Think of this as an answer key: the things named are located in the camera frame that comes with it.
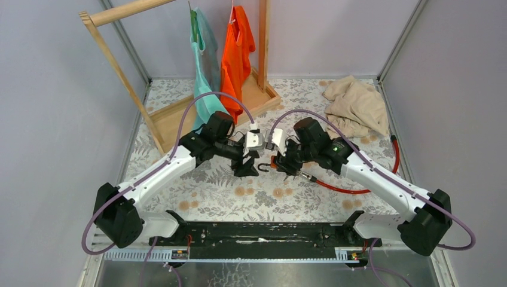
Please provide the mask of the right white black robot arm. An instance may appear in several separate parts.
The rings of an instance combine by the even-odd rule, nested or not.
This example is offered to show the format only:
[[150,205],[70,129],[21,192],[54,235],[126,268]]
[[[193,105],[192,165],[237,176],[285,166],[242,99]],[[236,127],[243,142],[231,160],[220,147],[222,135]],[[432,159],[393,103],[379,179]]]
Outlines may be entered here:
[[394,215],[355,212],[343,230],[351,246],[365,239],[403,242],[419,255],[429,256],[450,229],[450,196],[438,189],[419,188],[374,162],[358,146],[343,138],[331,139],[321,125],[307,117],[294,125],[297,141],[282,129],[267,132],[269,143],[277,148],[272,164],[287,175],[300,173],[302,165],[315,162],[321,168],[351,179],[384,200],[396,210]]

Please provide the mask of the teal shirt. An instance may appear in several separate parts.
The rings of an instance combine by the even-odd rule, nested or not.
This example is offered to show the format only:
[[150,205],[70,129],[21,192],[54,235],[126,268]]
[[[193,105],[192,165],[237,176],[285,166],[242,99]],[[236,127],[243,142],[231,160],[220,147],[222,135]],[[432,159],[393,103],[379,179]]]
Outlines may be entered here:
[[[194,96],[197,97],[204,93],[220,91],[221,70],[217,59],[218,44],[211,26],[199,8],[193,10],[197,13],[198,43],[191,42],[191,34],[190,43],[196,66]],[[214,112],[227,111],[215,94],[197,100],[194,107],[196,108],[196,118],[193,129],[206,123]]]

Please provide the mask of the wooden clothes rack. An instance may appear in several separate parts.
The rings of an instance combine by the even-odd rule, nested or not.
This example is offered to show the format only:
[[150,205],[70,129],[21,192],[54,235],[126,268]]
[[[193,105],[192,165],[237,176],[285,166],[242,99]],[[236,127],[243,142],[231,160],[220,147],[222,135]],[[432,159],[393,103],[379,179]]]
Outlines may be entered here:
[[[169,1],[132,1],[117,7],[106,7],[103,11],[92,15],[86,11],[79,13],[84,26],[90,32],[90,35],[137,106],[161,154],[168,152],[174,145],[177,131],[176,120],[183,115],[184,109],[193,100],[193,95],[190,94],[187,97],[172,99],[169,105],[153,112],[147,110],[145,104],[142,103],[142,100],[140,100],[125,73],[120,68],[118,61],[100,34],[98,27],[114,22],[120,24],[120,20],[124,18],[168,3]],[[259,1],[258,67],[251,69],[251,74],[242,86],[242,92],[246,98],[243,103],[254,117],[276,108],[282,101],[277,91],[267,81],[269,27],[270,1]]]

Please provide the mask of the floral patterned mat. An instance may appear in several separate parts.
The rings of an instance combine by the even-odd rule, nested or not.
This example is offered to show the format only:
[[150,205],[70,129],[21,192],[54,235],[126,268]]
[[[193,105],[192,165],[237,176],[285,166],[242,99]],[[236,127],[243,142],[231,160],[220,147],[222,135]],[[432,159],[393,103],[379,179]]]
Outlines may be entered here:
[[[322,94],[331,82],[301,78],[270,80],[282,102],[276,109],[257,117],[259,127],[266,131],[277,117],[293,109],[323,114],[329,103]],[[193,80],[154,80],[146,109],[155,111],[170,104],[172,99],[187,97],[193,85]],[[141,120],[124,180],[138,175],[161,157]],[[141,211],[174,210],[187,221],[280,222],[343,222],[356,210],[396,213],[371,193],[353,195],[296,187],[295,180],[284,182],[284,177],[285,174],[271,170],[260,172],[258,177],[237,178],[230,169],[230,160],[214,157],[161,188]]]

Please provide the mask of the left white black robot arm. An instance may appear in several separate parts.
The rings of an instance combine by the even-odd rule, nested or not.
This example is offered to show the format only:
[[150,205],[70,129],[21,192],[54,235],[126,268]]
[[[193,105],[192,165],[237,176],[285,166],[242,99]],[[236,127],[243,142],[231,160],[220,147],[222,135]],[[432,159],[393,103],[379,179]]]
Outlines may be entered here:
[[114,186],[109,182],[97,191],[91,224],[102,231],[113,247],[125,248],[141,239],[162,237],[172,246],[185,240],[185,230],[169,212],[141,212],[158,191],[215,156],[231,160],[236,177],[258,176],[254,168],[261,146],[256,122],[239,141],[230,138],[232,117],[214,112],[201,127],[180,136],[175,146],[159,161],[129,181]]

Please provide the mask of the green clothes hanger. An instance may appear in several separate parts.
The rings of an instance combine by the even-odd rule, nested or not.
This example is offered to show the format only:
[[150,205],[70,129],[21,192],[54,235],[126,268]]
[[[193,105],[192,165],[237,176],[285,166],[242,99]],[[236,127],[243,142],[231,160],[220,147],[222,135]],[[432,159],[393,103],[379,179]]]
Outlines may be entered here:
[[188,1],[188,7],[190,11],[190,21],[191,21],[191,42],[198,43],[198,23],[197,23],[197,13],[193,10],[190,1]]

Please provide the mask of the beige crumpled cloth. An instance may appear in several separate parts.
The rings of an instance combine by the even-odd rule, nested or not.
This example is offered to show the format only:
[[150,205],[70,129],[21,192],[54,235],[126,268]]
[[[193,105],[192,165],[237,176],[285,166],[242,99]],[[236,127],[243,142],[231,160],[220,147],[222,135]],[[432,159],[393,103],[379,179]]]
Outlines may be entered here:
[[328,121],[345,137],[389,135],[386,104],[373,85],[349,75],[329,83],[323,97],[330,101],[325,109]]

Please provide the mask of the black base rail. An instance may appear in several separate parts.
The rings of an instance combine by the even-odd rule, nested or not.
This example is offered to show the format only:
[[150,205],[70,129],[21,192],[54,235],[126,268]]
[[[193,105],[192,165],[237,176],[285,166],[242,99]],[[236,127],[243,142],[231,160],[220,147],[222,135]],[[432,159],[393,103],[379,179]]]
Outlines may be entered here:
[[182,247],[190,259],[335,259],[336,249],[365,251],[373,243],[349,224],[304,222],[187,222],[172,237],[150,238]]

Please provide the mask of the orange shirt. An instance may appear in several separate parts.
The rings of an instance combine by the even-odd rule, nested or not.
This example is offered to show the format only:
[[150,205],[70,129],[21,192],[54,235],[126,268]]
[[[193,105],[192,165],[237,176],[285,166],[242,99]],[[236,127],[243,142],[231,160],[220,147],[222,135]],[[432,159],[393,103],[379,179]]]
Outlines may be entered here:
[[244,8],[236,6],[236,23],[241,26],[242,40],[236,46],[233,39],[229,39],[226,31],[224,51],[221,61],[220,91],[243,101],[242,85],[251,73],[249,56],[256,50],[255,40]]

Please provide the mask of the orange black padlock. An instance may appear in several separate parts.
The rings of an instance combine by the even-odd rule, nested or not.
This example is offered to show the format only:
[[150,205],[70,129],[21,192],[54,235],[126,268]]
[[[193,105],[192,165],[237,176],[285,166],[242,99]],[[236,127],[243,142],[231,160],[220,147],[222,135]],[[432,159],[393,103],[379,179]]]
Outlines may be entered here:
[[268,163],[260,163],[257,165],[257,169],[260,172],[269,172],[271,170],[277,170],[277,164],[275,163],[276,156],[272,155]]

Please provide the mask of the white pink clothes hanger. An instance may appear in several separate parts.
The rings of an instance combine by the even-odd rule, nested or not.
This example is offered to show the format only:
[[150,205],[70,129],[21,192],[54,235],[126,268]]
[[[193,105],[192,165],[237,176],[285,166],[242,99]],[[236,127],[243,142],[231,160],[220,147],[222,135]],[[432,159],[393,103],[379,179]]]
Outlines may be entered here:
[[231,10],[230,10],[230,16],[228,21],[228,37],[229,39],[233,39],[236,46],[240,45],[240,42],[242,40],[242,29],[239,24],[236,23],[237,16],[236,16],[236,6],[234,3],[234,0],[231,0]]

